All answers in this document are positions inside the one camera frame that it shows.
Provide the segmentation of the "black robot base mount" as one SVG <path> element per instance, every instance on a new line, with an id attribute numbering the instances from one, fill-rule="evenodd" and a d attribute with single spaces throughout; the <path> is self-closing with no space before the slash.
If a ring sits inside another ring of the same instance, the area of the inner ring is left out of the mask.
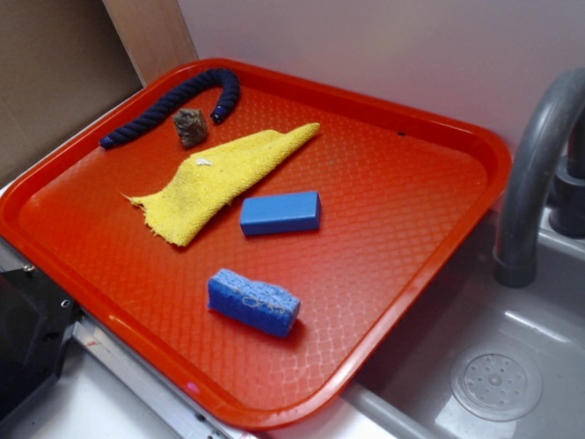
<path id="1" fill-rule="evenodd" d="M 77 302 L 32 264 L 1 273 L 1 424 L 60 378 Z"/>

